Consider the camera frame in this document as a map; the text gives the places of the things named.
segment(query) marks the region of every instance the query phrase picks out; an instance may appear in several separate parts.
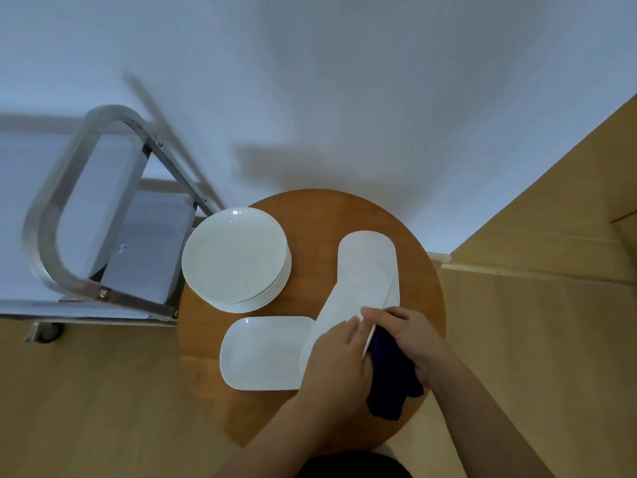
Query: purple cloth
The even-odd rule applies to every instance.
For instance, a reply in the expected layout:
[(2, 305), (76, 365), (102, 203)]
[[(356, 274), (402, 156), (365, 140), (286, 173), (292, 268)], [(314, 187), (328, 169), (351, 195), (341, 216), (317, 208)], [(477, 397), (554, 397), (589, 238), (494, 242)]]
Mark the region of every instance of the purple cloth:
[(368, 353), (374, 375), (367, 407), (372, 416), (397, 421), (407, 397), (417, 398), (424, 394), (422, 384), (416, 378), (416, 366), (400, 350), (391, 334), (380, 326), (371, 337)]

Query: round wooden table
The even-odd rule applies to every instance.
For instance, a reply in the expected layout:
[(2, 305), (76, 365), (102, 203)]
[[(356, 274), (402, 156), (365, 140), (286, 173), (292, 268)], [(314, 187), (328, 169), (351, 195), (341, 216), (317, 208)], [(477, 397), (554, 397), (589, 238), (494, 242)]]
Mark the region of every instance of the round wooden table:
[[(320, 189), (290, 191), (252, 205), (281, 224), (292, 254), (287, 285), (269, 305), (252, 313), (226, 313), (199, 298), (187, 285), (177, 325), (181, 360), (195, 394), (212, 403), (225, 433), (245, 446), (296, 391), (236, 391), (221, 377), (219, 350), (233, 322), (253, 315), (306, 315), (316, 319), (336, 284), (341, 239), (353, 231), (378, 231), (395, 245), (401, 306), (423, 312), (445, 335), (445, 304), (436, 271), (416, 237), (394, 216), (368, 200)], [(374, 418), (363, 405), (332, 431), (321, 454), (378, 447), (404, 426), (425, 396), (408, 398), (398, 421)]]

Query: hand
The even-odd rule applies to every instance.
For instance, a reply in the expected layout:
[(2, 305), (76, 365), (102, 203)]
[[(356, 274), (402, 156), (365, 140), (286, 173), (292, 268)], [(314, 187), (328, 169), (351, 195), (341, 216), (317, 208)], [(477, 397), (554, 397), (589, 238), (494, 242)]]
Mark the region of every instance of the hand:
[(363, 321), (381, 326), (395, 338), (398, 347), (416, 364), (416, 377), (430, 387), (434, 366), (450, 351), (445, 340), (420, 312), (402, 307), (362, 307)]
[(314, 343), (297, 398), (332, 423), (351, 416), (371, 388), (371, 360), (362, 359), (371, 323), (341, 322)]

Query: cart wheel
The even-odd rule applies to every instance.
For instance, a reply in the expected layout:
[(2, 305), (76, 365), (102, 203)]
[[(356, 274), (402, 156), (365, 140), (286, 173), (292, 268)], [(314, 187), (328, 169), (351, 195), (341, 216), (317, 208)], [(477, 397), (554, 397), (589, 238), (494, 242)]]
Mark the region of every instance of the cart wheel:
[(58, 340), (64, 332), (64, 324), (52, 322), (40, 330), (36, 337), (38, 344), (48, 344), (54, 340)]

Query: metal bracket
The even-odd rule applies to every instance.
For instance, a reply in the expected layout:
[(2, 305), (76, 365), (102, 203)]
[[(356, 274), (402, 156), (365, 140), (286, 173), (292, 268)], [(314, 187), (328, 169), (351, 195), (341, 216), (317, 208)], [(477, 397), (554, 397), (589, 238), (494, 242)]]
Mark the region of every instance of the metal bracket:
[(64, 207), (100, 136), (113, 122), (122, 122), (130, 127), (141, 139), (144, 154), (154, 153), (203, 212), (207, 216), (213, 213), (206, 196), (168, 148), (153, 136), (147, 122), (137, 112), (120, 105), (100, 106), (84, 116), (31, 203), (22, 227), (22, 249), (31, 272), (56, 292), (84, 301), (99, 301), (137, 310), (169, 321), (176, 315), (176, 308), (81, 279), (64, 266), (57, 251), (57, 228)]

